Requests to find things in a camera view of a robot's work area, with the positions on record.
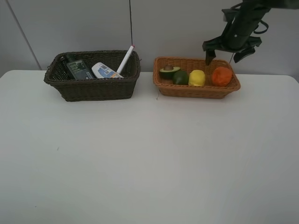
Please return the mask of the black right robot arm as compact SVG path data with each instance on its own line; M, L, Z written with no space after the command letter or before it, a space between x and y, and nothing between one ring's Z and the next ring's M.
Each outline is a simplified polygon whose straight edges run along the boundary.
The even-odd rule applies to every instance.
M260 35L267 32L269 25L262 20L272 8L298 9L297 0L243 0L228 9L223 9L224 21L227 23L222 34L214 39L203 42L206 53L206 65L216 58L215 51L234 53L237 63L255 53L255 47L260 46Z

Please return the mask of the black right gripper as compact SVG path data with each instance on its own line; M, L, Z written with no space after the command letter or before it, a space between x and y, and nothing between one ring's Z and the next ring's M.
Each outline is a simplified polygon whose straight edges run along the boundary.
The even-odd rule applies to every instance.
M262 20L262 9L223 9L224 19L227 22L222 34L214 39L203 42L206 52L206 65L216 58L215 50L234 52L234 62L255 53L255 46L260 46L260 37L252 36Z

